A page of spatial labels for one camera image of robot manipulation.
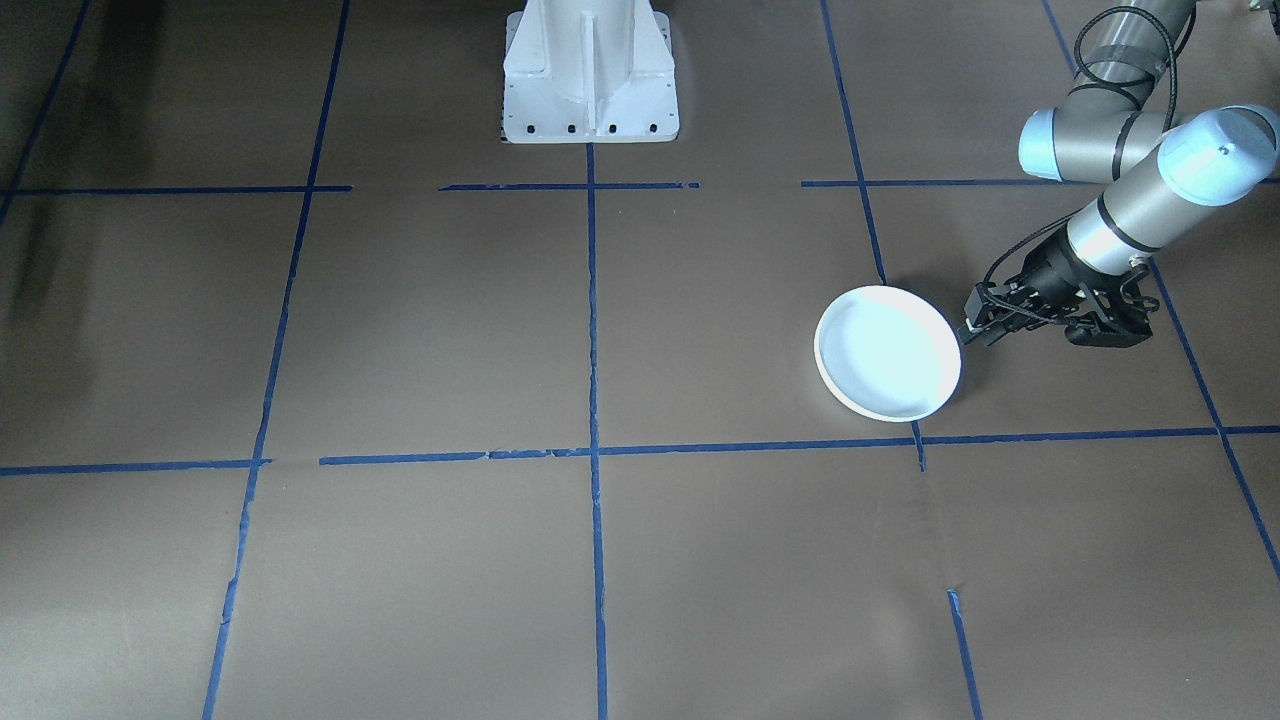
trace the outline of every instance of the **white dish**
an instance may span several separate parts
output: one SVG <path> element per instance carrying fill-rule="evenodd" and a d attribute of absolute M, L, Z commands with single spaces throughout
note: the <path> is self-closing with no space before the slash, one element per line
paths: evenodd
<path fill-rule="evenodd" d="M 946 318 L 896 287 L 837 297 L 818 322 L 813 354 L 837 400 L 888 423 L 931 415 L 960 382 L 960 343 Z"/>

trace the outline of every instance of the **blue tape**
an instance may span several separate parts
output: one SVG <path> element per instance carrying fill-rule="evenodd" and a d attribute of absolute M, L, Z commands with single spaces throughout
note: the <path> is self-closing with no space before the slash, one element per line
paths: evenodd
<path fill-rule="evenodd" d="M 682 190 L 682 182 L 598 182 L 595 190 Z"/>
<path fill-rule="evenodd" d="M 595 702 L 598 720 L 609 717 L 609 666 L 604 626 L 604 530 L 600 516 L 600 421 L 599 409 L 599 342 L 596 336 L 595 296 L 595 145 L 586 145 L 586 302 L 588 334 L 591 340 L 591 379 L 589 395 L 590 460 L 591 460 L 591 557 L 595 582 Z"/>
<path fill-rule="evenodd" d="M 329 61 L 329 82 L 325 83 L 324 101 L 320 104 L 320 120 L 316 123 L 316 142 L 311 150 L 311 172 L 307 184 L 316 183 L 320 174 L 320 152 L 324 150 L 324 133 L 329 127 L 329 108 L 333 105 L 333 88 L 338 83 L 338 64 L 342 61 L 342 44 L 347 37 L 347 15 L 351 13 L 351 0 L 343 0 L 342 15 L 338 18 L 338 37 L 333 41 L 333 59 Z"/>
<path fill-rule="evenodd" d="M 1066 45 L 1066 38 L 1062 37 L 1062 28 L 1057 24 L 1057 15 L 1053 14 L 1053 8 L 1048 6 L 1048 0 L 1041 0 L 1041 5 L 1044 8 L 1044 14 L 1048 17 L 1050 27 L 1053 28 L 1053 37 L 1057 38 L 1057 46 L 1062 50 L 1062 59 L 1066 60 L 1066 67 L 1071 70 L 1071 77 L 1075 77 L 1075 58 L 1071 56 L 1071 50 Z"/>
<path fill-rule="evenodd" d="M 941 178 L 941 179 L 883 179 L 883 181 L 800 181 L 800 187 L 1010 187 L 1010 186 L 1062 186 L 1085 184 L 1075 181 L 1059 182 L 1043 178 Z"/>
<path fill-rule="evenodd" d="M 1213 428 L 1153 428 L 1138 430 L 1085 430 L 1060 433 L 1014 433 L 987 436 L 929 436 L 924 445 L 996 445 L 1005 442 L 1070 442 L 1088 439 L 1137 439 L 1216 436 Z"/>
<path fill-rule="evenodd" d="M 0 478 L 20 475 L 83 475 L 109 473 L 163 473 L 166 470 L 244 470 L 270 460 L 177 460 L 172 462 L 105 462 L 96 465 L 26 465 L 0 468 Z"/>
<path fill-rule="evenodd" d="M 927 473 L 929 462 L 924 457 L 924 436 L 920 434 L 919 420 L 911 420 L 911 442 L 915 443 L 915 460 L 920 465 L 920 471 Z"/>
<path fill-rule="evenodd" d="M 24 196 L 116 196 L 116 195 L 284 195 L 301 192 L 351 192 L 349 184 L 274 184 L 274 186 L 227 186 L 227 187 L 68 187 L 15 190 L 14 197 Z"/>
<path fill-rule="evenodd" d="M 351 14 L 351 0 L 343 0 L 342 14 L 338 18 L 338 37 L 334 40 L 333 59 L 329 63 L 329 81 L 325 85 L 324 102 L 320 106 L 320 120 L 316 123 L 316 141 L 311 151 L 311 168 L 307 173 L 307 186 L 316 184 L 316 174 L 320 169 L 320 154 L 324 150 L 324 133 L 329 120 L 329 106 L 333 102 L 333 88 L 338 78 L 338 63 L 342 59 L 342 44 L 347 33 L 347 18 Z M 289 324 L 289 300 L 293 295 L 293 281 L 298 274 L 298 260 L 302 255 L 302 242 L 307 232 L 307 220 L 311 213 L 311 199 L 314 193 L 307 190 L 302 193 L 302 209 L 298 213 L 298 229 L 293 237 L 293 254 L 289 258 L 289 275 L 284 283 L 284 297 L 280 302 L 280 319 L 275 327 L 275 345 L 271 350 L 271 365 L 268 370 L 266 389 L 262 393 L 262 423 L 257 429 L 257 438 L 253 441 L 253 459 L 262 457 L 266 446 L 266 430 L 271 423 L 271 402 L 275 395 L 275 384 L 280 373 L 280 356 L 284 352 L 284 334 Z M 214 661 L 209 670 L 209 687 L 205 691 L 205 706 L 201 717 L 212 720 L 214 708 L 218 703 L 218 685 L 221 680 L 223 659 L 227 653 L 227 642 L 230 634 L 232 615 L 236 610 L 236 593 L 239 589 L 241 570 L 244 565 L 244 547 L 248 542 L 250 506 L 257 492 L 259 465 L 253 465 L 248 471 L 248 480 L 244 484 L 244 502 L 241 506 L 239 537 L 236 543 L 236 570 L 227 583 L 227 596 L 223 600 L 223 618 L 218 628 L 218 642 L 214 646 Z"/>
<path fill-rule="evenodd" d="M 218 702 L 218 685 L 223 678 L 223 661 L 227 657 L 227 641 L 232 629 L 232 614 L 236 611 L 236 593 L 239 589 L 241 569 L 244 566 L 244 544 L 248 539 L 248 506 L 253 503 L 257 493 L 259 466 L 253 465 L 248 470 L 248 482 L 244 483 L 244 500 L 241 503 L 239 532 L 236 539 L 236 568 L 232 579 L 227 583 L 227 594 L 223 597 L 221 620 L 218 623 L 218 641 L 214 643 L 214 662 L 209 670 L 209 685 L 205 688 L 205 706 L 201 712 L 204 720 L 212 720 L 214 705 Z"/>
<path fill-rule="evenodd" d="M 522 182 L 499 184 L 447 184 L 439 192 L 520 192 L 530 190 L 681 190 L 686 187 L 682 182 Z M 701 187 L 701 183 L 687 183 L 690 188 Z"/>
<path fill-rule="evenodd" d="M 786 450 L 842 450 L 854 447 L 910 447 L 909 437 L 814 439 L 782 442 L 713 442 L 698 445 L 623 445 L 602 447 L 600 455 L 667 455 L 672 452 L 765 452 Z"/>
<path fill-rule="evenodd" d="M 511 184 L 447 184 L 438 192 L 518 192 L 526 190 L 586 190 L 580 182 L 521 182 Z"/>
<path fill-rule="evenodd" d="M 714 454 L 714 452 L 786 452 L 796 450 L 852 450 L 860 447 L 919 447 L 920 445 L 998 445 L 1018 442 L 1071 442 L 1094 439 L 1138 439 L 1216 436 L 1215 428 L 1151 428 L 1133 430 L 1083 430 L 1056 433 L 1012 433 L 983 436 L 924 436 L 892 438 L 801 439 L 777 442 L 712 442 L 673 445 L 600 446 L 602 456 Z M 1231 428 L 1238 434 L 1280 434 L 1280 425 Z M 333 455 L 320 459 L 320 465 L 385 465 L 396 462 L 457 462 L 472 460 L 525 460 L 538 457 L 586 457 L 591 447 L 553 447 L 547 450 L 493 450 L 471 452 L 417 452 L 394 455 Z"/>
<path fill-rule="evenodd" d="M 831 28 L 831 10 L 827 0 L 822 5 L 822 23 L 827 29 L 827 50 L 831 53 L 831 68 L 836 73 L 836 88 L 840 91 L 840 106 L 845 113 L 845 132 L 849 135 L 849 151 L 854 158 L 854 173 L 858 176 L 858 192 L 863 199 L 863 214 L 867 217 L 867 233 L 872 238 L 872 255 L 876 258 L 876 274 L 882 284 L 888 284 L 884 275 L 884 260 L 881 258 L 879 236 L 876 233 L 876 219 L 872 217 L 872 199 L 867 192 L 867 176 L 863 173 L 863 158 L 858 151 L 858 133 L 854 132 L 854 115 L 849 109 L 849 94 L 845 92 L 845 73 L 840 69 L 840 54 L 836 51 L 836 33 Z"/>
<path fill-rule="evenodd" d="M 947 600 L 951 602 L 951 624 L 956 629 L 956 642 L 960 644 L 960 664 L 964 666 L 964 682 L 969 688 L 969 707 L 973 708 L 973 720 L 982 720 L 982 700 L 978 697 L 978 680 L 973 675 L 973 659 L 969 656 L 969 637 L 964 632 L 964 614 L 960 612 L 960 593 L 955 588 L 947 588 Z"/>
<path fill-rule="evenodd" d="M 404 462 L 468 462 L 475 460 L 530 460 L 536 457 L 580 457 L 585 447 L 553 447 L 549 450 L 490 450 L 472 452 L 407 452 L 394 455 L 330 455 L 320 465 L 397 465 Z"/>
<path fill-rule="evenodd" d="M 58 95 L 59 86 L 63 85 L 63 77 L 67 74 L 67 65 L 72 61 L 72 54 L 76 51 L 76 44 L 79 41 L 81 31 L 84 29 L 84 18 L 88 15 L 88 3 L 90 0 L 81 1 L 81 9 L 76 14 L 76 24 L 72 26 L 72 36 L 67 40 L 67 46 L 63 49 L 63 56 L 58 61 L 58 70 L 54 73 L 54 79 L 49 82 L 49 90 L 45 91 L 45 100 L 40 104 L 40 110 L 36 113 L 36 122 L 31 126 L 31 133 L 27 135 L 27 142 L 22 146 L 22 155 L 18 156 L 18 163 L 13 168 L 13 176 L 9 177 L 10 192 L 6 192 L 4 200 L 0 200 L 0 225 L 4 225 L 5 218 L 9 217 L 9 206 L 13 204 L 12 191 L 17 190 L 18 184 L 22 183 L 22 176 L 27 172 L 27 164 L 31 163 L 31 155 L 36 150 L 36 140 L 40 138 L 40 131 L 45 127 L 45 120 L 49 119 L 49 113 L 54 108 L 54 96 Z"/>
<path fill-rule="evenodd" d="M 1280 433 L 1280 425 L 1235 425 L 1222 429 L 1229 436 L 1270 436 Z"/>
<path fill-rule="evenodd" d="M 1231 447 L 1231 438 L 1222 425 L 1222 420 L 1217 414 L 1217 407 L 1213 405 L 1213 397 L 1208 392 L 1208 383 L 1204 382 L 1204 374 L 1201 373 L 1199 363 L 1196 361 L 1196 354 L 1192 351 L 1190 340 L 1187 337 L 1187 331 L 1183 328 L 1181 319 L 1178 316 L 1178 309 L 1174 307 L 1174 299 L 1169 293 L 1169 287 L 1165 284 L 1165 278 L 1160 272 L 1160 266 L 1156 260 L 1149 261 L 1151 277 L 1156 281 L 1156 287 L 1160 288 L 1160 297 L 1165 302 L 1165 311 L 1169 313 L 1170 322 L 1174 323 L 1174 331 L 1178 333 L 1178 341 L 1183 345 L 1183 352 L 1187 354 L 1187 361 L 1192 366 L 1192 373 L 1196 375 L 1196 384 L 1199 386 L 1201 396 L 1204 398 L 1204 406 L 1208 407 L 1210 418 L 1213 419 L 1213 428 L 1217 430 L 1219 439 L 1222 443 L 1222 452 L 1226 454 L 1226 460 L 1231 465 L 1231 473 L 1235 474 L 1235 484 L 1240 488 L 1240 495 L 1244 497 L 1244 503 L 1249 509 L 1249 515 L 1253 518 L 1253 528 L 1258 532 L 1258 538 L 1262 541 L 1262 547 L 1267 552 L 1267 559 L 1271 560 L 1271 570 L 1276 575 L 1276 580 L 1280 580 L 1280 556 L 1276 555 L 1276 546 L 1271 541 L 1271 533 L 1267 532 L 1267 525 L 1262 520 L 1262 512 L 1258 510 L 1258 503 L 1253 498 L 1253 491 L 1249 488 L 1249 482 L 1244 478 L 1244 470 L 1240 469 L 1240 462 L 1235 457 L 1235 450 Z"/>

